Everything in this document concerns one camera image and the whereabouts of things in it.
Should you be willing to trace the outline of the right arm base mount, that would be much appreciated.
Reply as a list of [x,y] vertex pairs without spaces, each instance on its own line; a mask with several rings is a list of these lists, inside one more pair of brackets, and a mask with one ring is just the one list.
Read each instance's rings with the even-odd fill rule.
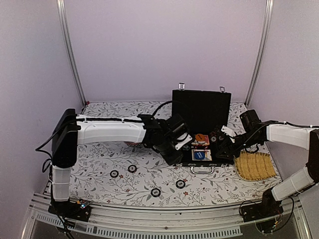
[[243,203],[239,207],[239,214],[243,218],[244,222],[251,222],[255,220],[261,220],[272,216],[279,216],[278,219],[271,219],[269,221],[256,223],[256,228],[263,234],[271,234],[277,227],[279,219],[284,212],[281,205],[282,201],[276,201],[272,194],[272,189],[266,190],[262,195],[262,201],[260,203],[253,203],[244,206]]

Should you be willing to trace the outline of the orange big blind button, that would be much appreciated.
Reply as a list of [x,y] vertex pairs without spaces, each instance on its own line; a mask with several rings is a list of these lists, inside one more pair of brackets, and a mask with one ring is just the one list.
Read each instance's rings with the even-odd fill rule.
[[197,141],[205,141],[205,135],[203,135],[203,134],[196,134],[195,135],[195,139],[197,140]]

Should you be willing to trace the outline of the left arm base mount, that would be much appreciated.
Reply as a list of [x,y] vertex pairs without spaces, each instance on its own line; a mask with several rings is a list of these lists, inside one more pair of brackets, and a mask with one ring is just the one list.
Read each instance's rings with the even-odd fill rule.
[[89,221],[91,210],[90,203],[82,199],[76,202],[69,199],[63,202],[52,199],[48,208],[48,212],[51,214],[82,222]]

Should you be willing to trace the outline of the poker chip low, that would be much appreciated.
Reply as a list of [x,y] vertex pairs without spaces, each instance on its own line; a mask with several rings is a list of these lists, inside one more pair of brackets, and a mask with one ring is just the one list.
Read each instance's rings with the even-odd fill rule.
[[161,195],[161,190],[159,188],[153,188],[151,190],[151,196],[152,197],[159,197]]

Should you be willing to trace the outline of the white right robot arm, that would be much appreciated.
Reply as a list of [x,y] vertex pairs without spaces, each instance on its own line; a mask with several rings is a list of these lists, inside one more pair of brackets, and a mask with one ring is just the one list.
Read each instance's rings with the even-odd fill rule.
[[258,213],[268,217],[277,209],[277,203],[289,196],[301,194],[319,183],[319,128],[314,125],[298,125],[288,121],[261,121],[255,110],[247,110],[240,115],[245,132],[234,135],[221,127],[226,140],[219,146],[216,157],[234,159],[249,146],[268,142],[278,144],[273,155],[276,161],[283,160],[280,169],[291,173],[286,178],[263,193]]

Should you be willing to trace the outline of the red card deck box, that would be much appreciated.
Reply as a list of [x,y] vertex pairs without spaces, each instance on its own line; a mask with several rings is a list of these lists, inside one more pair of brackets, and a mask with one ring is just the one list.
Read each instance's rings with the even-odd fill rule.
[[205,141],[197,141],[194,138],[194,142],[192,142],[191,144],[194,145],[194,146],[208,146],[209,145],[209,137],[208,137],[208,135],[205,135],[205,138],[206,138]]

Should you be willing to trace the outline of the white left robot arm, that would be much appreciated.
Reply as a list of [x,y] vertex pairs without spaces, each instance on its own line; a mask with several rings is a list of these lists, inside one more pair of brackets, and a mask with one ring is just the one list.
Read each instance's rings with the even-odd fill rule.
[[74,212],[69,202],[71,168],[77,161],[77,147],[98,142],[141,144],[155,151],[169,166],[221,166],[232,164],[233,155],[220,151],[226,136],[217,128],[199,139],[178,114],[168,119],[139,114],[130,118],[102,118],[77,115],[67,109],[51,137],[51,182],[55,208],[63,216]]

